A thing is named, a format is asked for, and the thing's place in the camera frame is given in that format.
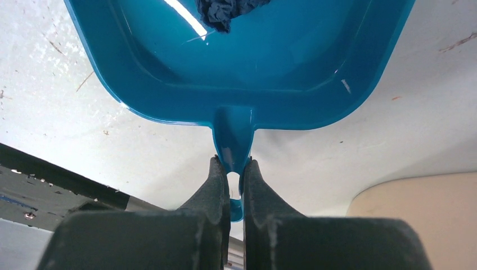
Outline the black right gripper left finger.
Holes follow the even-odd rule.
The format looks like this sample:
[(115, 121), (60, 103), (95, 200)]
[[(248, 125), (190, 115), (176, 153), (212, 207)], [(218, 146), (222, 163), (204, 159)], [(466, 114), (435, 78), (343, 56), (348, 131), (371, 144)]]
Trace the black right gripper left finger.
[(217, 155), (210, 159), (205, 182), (179, 208), (203, 213), (214, 225), (230, 224), (231, 206), (227, 173)]

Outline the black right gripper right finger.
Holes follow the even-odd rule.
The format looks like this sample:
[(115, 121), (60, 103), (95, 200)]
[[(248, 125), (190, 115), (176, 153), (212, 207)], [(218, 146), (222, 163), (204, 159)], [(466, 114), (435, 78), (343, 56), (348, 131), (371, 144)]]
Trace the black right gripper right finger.
[(245, 227), (260, 227), (270, 216), (303, 217), (264, 180), (257, 160), (248, 160), (242, 174)]

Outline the blue dustpan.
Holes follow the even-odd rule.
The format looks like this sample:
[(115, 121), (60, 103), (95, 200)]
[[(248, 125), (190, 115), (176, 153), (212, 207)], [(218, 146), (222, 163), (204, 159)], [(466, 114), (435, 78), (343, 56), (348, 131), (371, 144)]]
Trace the blue dustpan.
[(258, 129), (334, 124), (376, 88), (413, 1), (270, 1), (220, 33), (195, 1), (66, 1), (109, 94), (165, 124), (209, 127), (242, 174)]

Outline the dark blue scrap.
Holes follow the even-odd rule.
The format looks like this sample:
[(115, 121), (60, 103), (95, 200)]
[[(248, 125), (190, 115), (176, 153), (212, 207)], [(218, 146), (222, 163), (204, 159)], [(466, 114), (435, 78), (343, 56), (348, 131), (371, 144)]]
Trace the dark blue scrap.
[(270, 0), (196, 0), (200, 19), (220, 33), (229, 33), (231, 20), (270, 3)]

